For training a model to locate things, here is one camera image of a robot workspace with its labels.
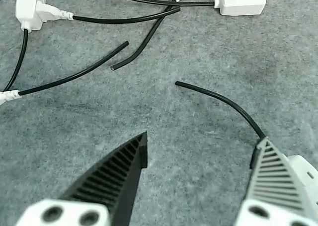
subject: gray carpet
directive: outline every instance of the gray carpet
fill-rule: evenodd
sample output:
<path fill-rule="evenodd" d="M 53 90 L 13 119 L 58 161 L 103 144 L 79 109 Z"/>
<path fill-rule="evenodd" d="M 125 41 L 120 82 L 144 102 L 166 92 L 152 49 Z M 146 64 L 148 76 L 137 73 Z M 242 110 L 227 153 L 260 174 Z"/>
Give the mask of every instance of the gray carpet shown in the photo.
<path fill-rule="evenodd" d="M 47 0 L 77 15 L 125 18 L 163 6 L 127 0 Z M 176 87 L 214 90 L 240 104 L 286 155 L 318 167 L 318 0 L 267 0 L 260 16 L 224 17 L 184 7 L 167 17 L 128 66 L 153 21 L 130 25 L 45 23 L 29 35 L 13 89 L 73 74 L 125 40 L 128 48 L 94 72 L 0 107 L 0 225 L 57 198 L 91 165 L 148 131 L 131 226 L 231 225 L 248 180 L 257 135 L 225 104 Z M 0 1 L 0 83 L 22 43 L 15 0 Z"/>

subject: cable insulation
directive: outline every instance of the cable insulation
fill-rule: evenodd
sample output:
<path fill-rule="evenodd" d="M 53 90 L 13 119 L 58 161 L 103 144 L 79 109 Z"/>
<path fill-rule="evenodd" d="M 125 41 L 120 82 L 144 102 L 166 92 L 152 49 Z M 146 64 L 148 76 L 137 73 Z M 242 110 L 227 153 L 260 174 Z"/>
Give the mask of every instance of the cable insulation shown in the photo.
<path fill-rule="evenodd" d="M 95 64 L 91 65 L 90 67 L 86 68 L 85 70 L 82 70 L 82 71 L 80 71 L 80 72 L 78 72 L 78 73 L 76 73 L 74 75 L 71 75 L 69 77 L 60 79 L 60 80 L 52 82 L 52 83 L 48 83 L 48 84 L 45 84 L 45 85 L 42 85 L 42 86 L 39 86 L 39 87 L 35 87 L 35 88 L 28 89 L 28 90 L 20 91 L 19 95 L 23 96 L 23 95 L 39 92 L 39 91 L 42 91 L 42 90 L 45 90 L 45 89 L 48 89 L 48 88 L 52 88 L 52 87 L 61 85 L 63 83 L 70 82 L 70 81 L 72 81 L 74 79 L 77 79 L 77 78 L 79 78 L 79 77 L 81 77 L 81 76 L 93 71 L 97 67 L 101 66 L 106 61 L 108 61 L 109 59 L 114 57 L 116 54 L 118 54 L 120 51 L 122 51 L 128 45 L 129 45 L 128 41 L 124 42 L 119 47 L 117 47 L 115 50 L 113 50 L 111 53 L 109 53 L 107 56 L 105 56 L 100 61 L 96 62 Z"/>
<path fill-rule="evenodd" d="M 83 17 L 83 16 L 73 16 L 74 20 L 78 21 L 87 21 L 93 23 L 101 23 L 101 24 L 128 24 L 128 23 L 137 23 L 143 21 L 150 21 L 154 19 L 158 19 L 161 17 L 165 17 L 176 12 L 179 12 L 180 9 L 174 8 L 171 10 L 167 10 L 164 12 L 160 12 L 153 15 L 143 16 L 143 17 L 135 17 L 135 18 L 127 18 L 127 19 L 100 19 L 100 18 L 90 18 L 90 17 Z"/>
<path fill-rule="evenodd" d="M 206 94 L 206 95 L 208 95 L 210 97 L 216 98 L 216 99 L 226 103 L 227 105 L 229 105 L 233 109 L 235 109 L 237 112 L 239 112 L 239 114 L 242 115 L 248 121 L 248 123 L 252 126 L 252 128 L 256 131 L 256 133 L 258 134 L 258 136 L 261 139 L 264 139 L 266 137 L 264 132 L 260 129 L 258 124 L 252 119 L 252 117 L 249 116 L 249 114 L 244 109 L 242 109 L 239 105 L 237 105 L 232 100 L 230 100 L 230 99 L 228 99 L 228 98 L 226 98 L 226 97 L 224 97 L 224 96 L 222 96 L 222 95 L 220 95 L 218 93 L 215 93 L 215 92 L 209 91 L 207 89 L 203 89 L 203 88 L 200 88 L 200 87 L 188 84 L 188 83 L 183 83 L 183 82 L 177 81 L 175 83 L 175 85 L 178 85 L 178 86 L 181 86 L 181 87 L 184 87 L 184 88 L 188 88 L 188 89 L 197 91 L 199 93 Z"/>
<path fill-rule="evenodd" d="M 214 6 L 213 1 L 190 1 L 190 2 L 173 2 L 173 1 L 161 1 L 161 0 L 130 0 L 136 2 L 142 2 L 154 5 L 170 5 L 170 6 Z"/>
<path fill-rule="evenodd" d="M 13 83 L 16 80 L 16 77 L 19 74 L 19 71 L 20 71 L 20 68 L 21 68 L 21 65 L 22 65 L 22 62 L 23 62 L 23 59 L 24 59 L 24 55 L 25 55 L 25 52 L 26 52 L 26 47 L 28 45 L 28 35 L 29 35 L 28 30 L 24 29 L 23 30 L 22 49 L 21 49 L 21 53 L 20 53 L 20 56 L 19 56 L 18 63 L 16 64 L 16 67 L 14 69 L 13 75 L 11 76 L 11 79 L 10 79 L 9 83 L 6 85 L 6 87 L 4 88 L 3 92 L 10 90 L 10 88 L 12 87 Z"/>
<path fill-rule="evenodd" d="M 168 11 L 171 9 L 172 9 L 172 6 L 167 6 L 164 11 Z M 133 61 L 135 58 L 137 58 L 140 55 L 140 53 L 144 50 L 144 48 L 147 46 L 147 44 L 151 40 L 152 36 L 154 35 L 156 30 L 158 29 L 158 27 L 162 23 L 163 19 L 164 19 L 164 17 L 161 17 L 154 23 L 153 27 L 151 28 L 151 30 L 149 31 L 149 33 L 147 34 L 147 36 L 145 37 L 145 39 L 143 40 L 141 45 L 138 47 L 138 49 L 130 57 L 128 57 L 127 59 L 125 59 L 125 60 L 123 60 L 115 65 L 112 65 L 110 68 L 113 71 L 115 71 L 115 70 L 129 64 L 131 61 Z"/>

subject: black power cord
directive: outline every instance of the black power cord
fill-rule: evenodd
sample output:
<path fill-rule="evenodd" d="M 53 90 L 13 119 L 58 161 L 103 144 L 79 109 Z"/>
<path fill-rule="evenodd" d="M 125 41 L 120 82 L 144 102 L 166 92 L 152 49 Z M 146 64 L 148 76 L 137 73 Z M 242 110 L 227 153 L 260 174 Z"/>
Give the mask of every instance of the black power cord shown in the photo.
<path fill-rule="evenodd" d="M 102 64 L 104 64 L 106 61 L 108 61 L 109 59 L 111 59 L 112 57 L 114 57 L 116 54 L 118 54 L 121 50 L 123 50 L 125 47 L 127 47 L 129 45 L 129 42 L 126 41 L 123 44 L 121 44 L 119 47 L 117 47 L 115 50 L 113 50 L 111 53 L 109 53 L 107 56 L 105 56 L 104 58 L 102 58 L 100 61 L 96 62 L 95 64 L 91 65 L 90 67 L 86 68 L 85 70 L 82 70 L 74 75 L 71 75 L 69 77 L 60 79 L 58 81 L 52 82 L 52 83 L 48 83 L 39 87 L 35 87 L 35 88 L 31 88 L 28 90 L 23 90 L 20 91 L 18 94 L 20 96 L 23 95 L 27 95 L 27 94 L 31 94 L 31 93 L 35 93 L 35 92 L 39 92 L 48 88 L 52 88 L 58 85 L 61 85 L 63 83 L 67 83 L 70 82 L 74 79 L 77 79 L 91 71 L 93 71 L 94 69 L 96 69 L 97 67 L 101 66 Z"/>
<path fill-rule="evenodd" d="M 173 2 L 173 1 L 161 1 L 161 0 L 131 0 L 136 2 L 143 2 L 147 4 L 155 5 L 170 5 L 170 6 L 214 6 L 213 1 L 190 1 L 190 2 Z"/>
<path fill-rule="evenodd" d="M 28 30 L 24 29 L 24 31 L 23 31 L 22 49 L 21 49 L 21 53 L 20 53 L 20 57 L 19 57 L 18 63 L 16 64 L 16 67 L 14 69 L 13 75 L 12 75 L 9 83 L 4 88 L 3 92 L 10 90 L 10 88 L 13 85 L 16 77 L 18 76 L 18 73 L 20 71 L 20 68 L 21 68 L 21 65 L 22 65 L 22 62 L 23 62 L 23 59 L 24 59 L 26 47 L 27 47 L 27 44 L 28 44 L 28 34 L 29 34 Z"/>
<path fill-rule="evenodd" d="M 168 11 L 171 9 L 172 9 L 172 6 L 167 6 L 164 11 Z M 144 50 L 144 48 L 147 46 L 147 44 L 149 43 L 152 36 L 154 35 L 154 33 L 156 32 L 156 30 L 158 29 L 158 27 L 160 26 L 160 24 L 162 23 L 163 20 L 164 20 L 164 17 L 161 17 L 154 23 L 150 32 L 147 34 L 147 36 L 145 37 L 145 39 L 141 43 L 140 47 L 138 47 L 138 49 L 130 57 L 128 57 L 127 59 L 125 59 L 125 60 L 123 60 L 115 65 L 112 65 L 110 68 L 113 71 L 115 71 L 115 70 L 129 64 L 131 61 L 133 61 L 135 58 L 137 58 L 140 55 L 140 53 Z"/>
<path fill-rule="evenodd" d="M 75 16 L 75 15 L 73 16 L 73 19 L 78 21 L 87 21 L 87 22 L 101 23 L 101 24 L 128 24 L 128 23 L 137 23 L 137 22 L 158 19 L 161 17 L 174 14 L 179 11 L 180 11 L 180 8 L 174 8 L 174 9 L 167 10 L 167 11 L 165 10 L 164 12 L 160 12 L 153 15 L 136 17 L 136 18 L 128 18 L 128 19 L 100 19 L 100 18 L 90 18 L 90 17 L 83 17 L 83 16 Z"/>
<path fill-rule="evenodd" d="M 235 109 L 237 112 L 239 112 L 240 115 L 242 115 L 247 121 L 248 123 L 252 126 L 252 128 L 256 131 L 256 133 L 258 134 L 258 136 L 260 137 L 260 139 L 264 139 L 266 138 L 266 135 L 264 134 L 264 132 L 260 129 L 260 127 L 258 126 L 258 124 L 252 119 L 251 116 L 249 116 L 248 113 L 246 113 L 246 111 L 244 109 L 242 109 L 239 105 L 237 105 L 236 103 L 234 103 L 232 100 L 209 90 L 188 84 L 188 83 L 183 83 L 180 81 L 177 81 L 175 83 L 175 85 L 184 87 L 184 88 L 188 88 L 194 91 L 197 91 L 199 93 L 203 93 L 206 94 L 210 97 L 216 98 L 224 103 L 226 103 L 227 105 L 231 106 L 233 109 Z"/>

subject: electrical outlet adapter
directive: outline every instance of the electrical outlet adapter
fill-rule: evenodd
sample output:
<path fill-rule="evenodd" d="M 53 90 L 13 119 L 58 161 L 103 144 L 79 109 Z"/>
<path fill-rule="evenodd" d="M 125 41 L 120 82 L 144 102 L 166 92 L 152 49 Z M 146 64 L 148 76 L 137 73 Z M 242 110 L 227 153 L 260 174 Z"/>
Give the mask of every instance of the electrical outlet adapter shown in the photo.
<path fill-rule="evenodd" d="M 45 3 L 46 0 L 16 0 L 15 16 L 21 22 L 21 29 L 40 30 L 43 24 L 40 16 L 36 12 L 36 4 L 40 1 Z"/>
<path fill-rule="evenodd" d="M 45 4 L 46 0 L 16 0 L 15 16 L 21 29 L 40 30 L 43 22 L 58 19 L 73 20 L 73 13 Z"/>
<path fill-rule="evenodd" d="M 262 13 L 266 0 L 214 0 L 214 8 L 219 8 L 221 15 L 245 16 Z"/>

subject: white power strip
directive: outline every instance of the white power strip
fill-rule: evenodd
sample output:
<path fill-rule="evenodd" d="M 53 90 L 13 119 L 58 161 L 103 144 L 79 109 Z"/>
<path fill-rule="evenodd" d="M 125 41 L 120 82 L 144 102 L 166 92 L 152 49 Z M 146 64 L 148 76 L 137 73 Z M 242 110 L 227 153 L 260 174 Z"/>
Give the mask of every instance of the white power strip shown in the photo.
<path fill-rule="evenodd" d="M 290 166 L 303 183 L 318 219 L 318 171 L 301 155 L 289 156 L 288 160 Z"/>
<path fill-rule="evenodd" d="M 219 8 L 225 16 L 259 15 L 266 0 L 214 0 L 214 8 Z"/>

